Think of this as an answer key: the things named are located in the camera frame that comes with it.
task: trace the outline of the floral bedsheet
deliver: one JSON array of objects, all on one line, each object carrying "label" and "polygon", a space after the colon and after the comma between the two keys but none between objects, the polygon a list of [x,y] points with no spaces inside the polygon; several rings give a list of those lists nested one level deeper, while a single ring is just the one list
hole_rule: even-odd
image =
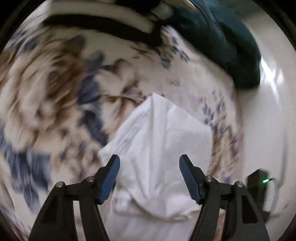
[{"label": "floral bedsheet", "polygon": [[153,91],[211,126],[208,175],[225,183],[240,177],[242,123],[231,78],[173,28],[163,27],[162,39],[152,49],[77,28],[15,33],[0,55],[0,210],[21,240],[55,183],[93,175],[97,153]]}]

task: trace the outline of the white towel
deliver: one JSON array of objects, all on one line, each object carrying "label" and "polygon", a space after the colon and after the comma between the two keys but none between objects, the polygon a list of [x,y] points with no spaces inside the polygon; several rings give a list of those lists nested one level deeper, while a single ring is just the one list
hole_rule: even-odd
[{"label": "white towel", "polygon": [[[117,232],[119,226],[113,226],[116,213],[140,215],[138,218],[143,219],[147,212],[159,221],[191,217],[200,206],[189,195],[179,169],[179,157],[187,154],[195,166],[206,172],[211,151],[211,128],[153,93],[99,152],[103,165],[112,154],[119,155],[121,161],[107,230]],[[116,240],[125,238],[117,236]]]}]

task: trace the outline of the blue floral pattern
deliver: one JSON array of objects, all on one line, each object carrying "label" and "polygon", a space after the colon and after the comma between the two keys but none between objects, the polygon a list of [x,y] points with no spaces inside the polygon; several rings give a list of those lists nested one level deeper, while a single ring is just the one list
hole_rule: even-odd
[{"label": "blue floral pattern", "polygon": [[[202,112],[205,116],[204,123],[205,125],[209,125],[213,131],[213,157],[216,157],[216,161],[212,161],[212,165],[208,170],[209,175],[215,175],[218,166],[220,165],[221,156],[218,156],[219,151],[222,149],[222,142],[226,141],[228,146],[229,157],[232,160],[237,160],[237,155],[239,153],[239,137],[236,133],[233,132],[232,125],[226,122],[227,119],[227,109],[224,101],[224,96],[222,93],[217,94],[216,91],[212,92],[214,96],[213,99],[217,100],[217,105],[215,109],[211,109],[205,98],[202,99],[203,106]],[[229,161],[226,169],[233,168],[233,161]],[[231,177],[224,176],[221,181],[225,183],[230,183]]]},{"label": "blue floral pattern", "polygon": [[101,132],[103,127],[103,122],[101,120],[101,96],[97,83],[94,80],[94,75],[97,70],[105,68],[103,65],[104,60],[105,56],[101,51],[94,52],[85,60],[88,73],[78,91],[77,100],[77,103],[82,107],[87,105],[82,123],[87,126],[91,137],[101,143],[102,146],[107,144],[108,135]]},{"label": "blue floral pattern", "polygon": [[27,38],[28,38],[28,32],[25,29],[23,29],[23,28],[19,28],[12,35],[12,37],[9,40],[7,46],[8,47],[15,46],[16,47],[16,51],[18,51]]},{"label": "blue floral pattern", "polygon": [[4,129],[0,127],[0,151],[3,152],[13,178],[12,187],[22,192],[31,211],[40,208],[37,188],[48,191],[50,182],[50,154],[35,153],[32,149],[24,152],[13,150],[5,140]]},{"label": "blue floral pattern", "polygon": [[173,55],[179,55],[180,59],[188,63],[190,61],[189,56],[182,50],[182,47],[178,43],[176,37],[174,37],[174,33],[170,30],[170,28],[162,27],[163,33],[167,34],[170,39],[169,46],[162,46],[156,52],[161,58],[161,64],[165,69],[170,69],[171,61],[173,59]]}]

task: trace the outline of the blue gripper pad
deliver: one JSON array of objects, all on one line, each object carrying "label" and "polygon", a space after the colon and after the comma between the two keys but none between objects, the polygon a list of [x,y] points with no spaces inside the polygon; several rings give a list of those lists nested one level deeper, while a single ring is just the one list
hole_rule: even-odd
[{"label": "blue gripper pad", "polygon": [[201,197],[199,195],[199,186],[195,178],[193,177],[187,163],[185,162],[183,156],[179,159],[180,171],[183,175],[184,181],[186,183],[189,194],[196,203],[200,203]]},{"label": "blue gripper pad", "polygon": [[116,181],[117,174],[120,168],[120,158],[117,155],[112,155],[109,162],[107,163],[107,175],[101,185],[101,192],[99,194],[99,201],[103,204],[108,198],[111,193],[112,187]]}]

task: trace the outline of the white cloth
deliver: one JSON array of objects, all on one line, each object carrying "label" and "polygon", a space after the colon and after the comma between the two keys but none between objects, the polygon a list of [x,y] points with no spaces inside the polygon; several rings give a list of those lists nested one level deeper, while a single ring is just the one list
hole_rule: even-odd
[{"label": "white cloth", "polygon": [[187,219],[199,210],[182,177],[179,157],[187,154],[195,166],[206,172],[211,150],[210,127],[153,93],[99,152],[103,165],[112,154],[118,154],[121,161],[106,223],[108,227],[111,224],[111,232],[116,233],[111,218],[115,221],[114,211],[140,216],[146,211],[154,219],[173,221]]},{"label": "white cloth", "polygon": [[182,221],[165,222],[142,211],[141,216],[117,213],[111,205],[105,229],[111,241],[187,241],[199,212]]}]

